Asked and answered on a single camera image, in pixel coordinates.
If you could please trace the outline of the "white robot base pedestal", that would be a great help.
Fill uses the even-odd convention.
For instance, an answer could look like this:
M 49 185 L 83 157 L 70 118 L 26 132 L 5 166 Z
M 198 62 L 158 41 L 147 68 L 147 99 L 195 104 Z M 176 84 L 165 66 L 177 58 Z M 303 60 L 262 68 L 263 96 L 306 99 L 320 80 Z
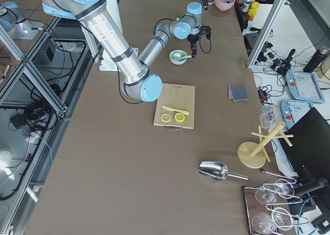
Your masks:
M 106 0 L 106 2 L 107 2 L 106 10 L 112 17 L 114 23 L 117 25 L 120 33 L 123 34 L 117 0 Z M 117 71 L 118 70 L 117 65 L 112 61 L 112 59 L 110 58 L 110 55 L 108 54 L 106 49 L 103 50 L 102 57 L 103 57 L 103 59 L 101 61 L 101 66 L 100 66 L 101 71 Z

